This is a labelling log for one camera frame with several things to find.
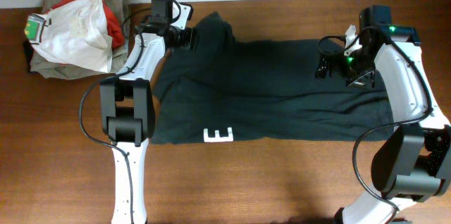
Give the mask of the dark green t-shirt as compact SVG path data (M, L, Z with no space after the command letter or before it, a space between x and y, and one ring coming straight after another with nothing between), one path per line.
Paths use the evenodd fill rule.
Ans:
M346 87L338 74L315 78L319 43L236 40L218 13L197 23L195 50L176 49L154 88L161 108L154 144L237 141L385 140L393 115L380 75L372 88Z

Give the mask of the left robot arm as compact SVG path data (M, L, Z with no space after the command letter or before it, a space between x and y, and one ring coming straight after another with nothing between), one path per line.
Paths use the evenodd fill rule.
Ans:
M156 115L151 79L168 49L194 49L197 31L187 26L194 9L176 0L152 0L138 25L124 66L99 85L101 124L115 163L112 223L146 223L144 163Z

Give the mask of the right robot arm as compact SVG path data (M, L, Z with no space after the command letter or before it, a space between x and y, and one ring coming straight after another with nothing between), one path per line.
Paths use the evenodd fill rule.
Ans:
M373 87L382 77L393 120L391 136L371 163L370 185L341 208L335 223L395 223L397 214L450 186L450 122L435 100L413 27L396 25L388 6L361 11L359 24L340 37L344 47L320 51L315 76L338 71L347 86Z

